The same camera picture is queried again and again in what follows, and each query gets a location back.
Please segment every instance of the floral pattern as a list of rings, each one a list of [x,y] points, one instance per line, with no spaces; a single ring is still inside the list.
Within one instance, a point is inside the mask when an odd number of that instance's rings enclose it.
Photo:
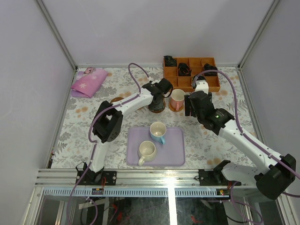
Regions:
[[[154,79],[163,77],[161,67],[144,68]],[[254,134],[252,121],[249,116],[247,103],[240,85],[238,74],[234,67],[219,68],[228,74],[232,80],[239,105],[239,119],[242,126]],[[88,140],[90,124],[101,102],[111,101],[115,97],[127,97],[138,91],[131,79],[127,68],[105,68],[109,72],[99,91],[92,98],[71,97],[68,102],[65,120],[56,146],[52,168],[74,168],[90,156],[92,144]],[[146,75],[139,68],[132,68],[132,73],[143,85],[147,82]],[[212,101],[217,108],[224,108],[234,114],[233,92],[228,81],[219,75],[221,90],[213,92]],[[128,130],[132,127],[148,127],[155,121],[161,121],[167,127],[180,127],[185,135],[186,162],[182,169],[209,169],[215,167],[222,160],[228,159],[240,165],[253,165],[241,151],[225,139],[206,130],[196,118],[186,117],[184,111],[172,112],[168,108],[169,99],[166,99],[166,108],[163,112],[155,114],[146,107],[139,109],[123,120],[120,135],[110,143],[105,159],[106,168],[140,168],[129,166],[126,163]],[[178,167],[143,167],[143,169]]]

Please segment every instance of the wooden coaster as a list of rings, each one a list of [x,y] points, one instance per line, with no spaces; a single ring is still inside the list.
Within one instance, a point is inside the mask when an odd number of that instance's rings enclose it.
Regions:
[[[111,100],[111,103],[118,102],[118,101],[121,101],[123,99],[124,99],[123,97],[115,97],[114,99]]]
[[[165,110],[165,100],[164,100],[164,109],[162,109],[160,111],[152,111],[152,110],[149,109],[149,111],[152,112],[152,113],[161,113],[163,110]]]
[[[179,110],[178,111],[176,111],[174,108],[173,108],[173,106],[171,105],[171,102],[169,103],[169,109],[171,110],[171,111],[173,111],[173,112],[180,112],[181,110],[183,110],[183,108],[184,108],[184,105],[182,105],[182,107],[180,107],[179,108]]]

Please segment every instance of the tray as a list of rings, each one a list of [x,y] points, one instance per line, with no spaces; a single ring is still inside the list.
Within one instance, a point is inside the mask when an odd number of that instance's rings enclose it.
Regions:
[[[178,76],[177,67],[166,67],[164,60],[164,78],[170,81],[174,89],[182,89],[184,92],[192,92],[192,77],[201,73],[206,63],[212,66],[216,66],[214,58],[174,58],[177,60],[177,66],[179,63],[186,63],[191,69],[191,76]],[[210,92],[219,92],[221,85],[218,76],[205,76],[209,85]]]
[[[152,140],[150,127],[133,127],[128,131],[127,156],[128,165],[138,166],[138,149],[144,141],[151,141],[157,148],[156,158],[145,162],[143,166],[181,166],[186,161],[184,151],[184,135],[179,127],[168,127],[165,134],[166,144]]]

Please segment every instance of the gray wall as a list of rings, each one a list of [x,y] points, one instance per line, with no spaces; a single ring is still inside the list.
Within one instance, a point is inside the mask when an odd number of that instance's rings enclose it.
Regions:
[[[44,0],[78,65],[237,64],[272,0]]]
[[[300,173],[300,1],[279,5],[247,60],[243,74],[263,135],[273,149],[290,153]],[[289,189],[300,195],[300,181]],[[300,213],[300,199],[293,199]]]
[[[0,7],[0,224],[20,224],[72,69],[33,0]]]

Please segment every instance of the pink towel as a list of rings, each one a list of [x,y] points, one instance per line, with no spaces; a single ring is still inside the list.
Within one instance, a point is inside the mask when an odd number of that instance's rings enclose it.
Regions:
[[[72,97],[91,98],[98,91],[108,72],[103,69],[89,67],[85,72],[78,72],[77,80],[72,85]]]

